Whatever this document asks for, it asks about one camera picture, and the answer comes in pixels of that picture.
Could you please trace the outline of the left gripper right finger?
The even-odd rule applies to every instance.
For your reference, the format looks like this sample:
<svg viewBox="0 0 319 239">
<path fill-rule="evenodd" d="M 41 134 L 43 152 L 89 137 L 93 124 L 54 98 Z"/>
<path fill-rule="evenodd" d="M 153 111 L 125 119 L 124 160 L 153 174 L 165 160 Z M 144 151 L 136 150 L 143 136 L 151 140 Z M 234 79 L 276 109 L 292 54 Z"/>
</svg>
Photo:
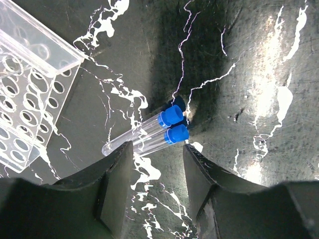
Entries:
<svg viewBox="0 0 319 239">
<path fill-rule="evenodd" d="M 318 238 L 318 181 L 265 187 L 227 171 L 188 144 L 183 147 L 183 163 L 199 238 Z"/>
</svg>

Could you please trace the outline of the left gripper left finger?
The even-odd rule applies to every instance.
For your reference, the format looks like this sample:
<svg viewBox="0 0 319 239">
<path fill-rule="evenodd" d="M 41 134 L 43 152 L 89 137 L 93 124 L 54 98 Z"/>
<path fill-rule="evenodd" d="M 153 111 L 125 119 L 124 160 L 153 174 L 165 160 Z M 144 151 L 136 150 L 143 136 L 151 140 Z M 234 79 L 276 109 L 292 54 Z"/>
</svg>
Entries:
<svg viewBox="0 0 319 239">
<path fill-rule="evenodd" d="M 56 183 L 0 181 L 3 239 L 118 239 L 133 165 L 133 144 Z"/>
</svg>

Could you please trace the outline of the blue cap test tube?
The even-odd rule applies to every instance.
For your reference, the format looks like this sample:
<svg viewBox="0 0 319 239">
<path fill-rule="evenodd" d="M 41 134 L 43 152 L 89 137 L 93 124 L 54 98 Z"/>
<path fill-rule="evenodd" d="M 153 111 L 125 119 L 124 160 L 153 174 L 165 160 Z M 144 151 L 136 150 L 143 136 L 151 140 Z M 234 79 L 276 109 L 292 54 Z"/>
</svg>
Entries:
<svg viewBox="0 0 319 239">
<path fill-rule="evenodd" d="M 134 143 L 138 139 L 143 139 L 147 136 L 152 136 L 158 132 L 183 124 L 183 120 L 183 111 L 179 106 L 173 105 L 141 123 L 138 127 L 131 129 L 106 143 L 102 147 L 102 154 L 108 156 L 125 142 L 131 141 Z"/>
<path fill-rule="evenodd" d="M 143 157 L 188 139 L 189 132 L 187 127 L 180 124 L 152 136 L 138 139 L 133 143 L 133 152 Z"/>
</svg>

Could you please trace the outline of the clear test tube rack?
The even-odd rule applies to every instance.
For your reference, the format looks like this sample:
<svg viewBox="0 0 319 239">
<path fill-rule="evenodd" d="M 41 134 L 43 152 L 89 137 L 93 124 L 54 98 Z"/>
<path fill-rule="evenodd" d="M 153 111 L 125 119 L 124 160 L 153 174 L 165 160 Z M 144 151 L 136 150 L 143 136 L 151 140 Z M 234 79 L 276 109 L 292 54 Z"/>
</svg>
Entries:
<svg viewBox="0 0 319 239">
<path fill-rule="evenodd" d="M 46 149 L 84 59 L 16 3 L 1 1 L 1 164 L 21 173 Z"/>
</svg>

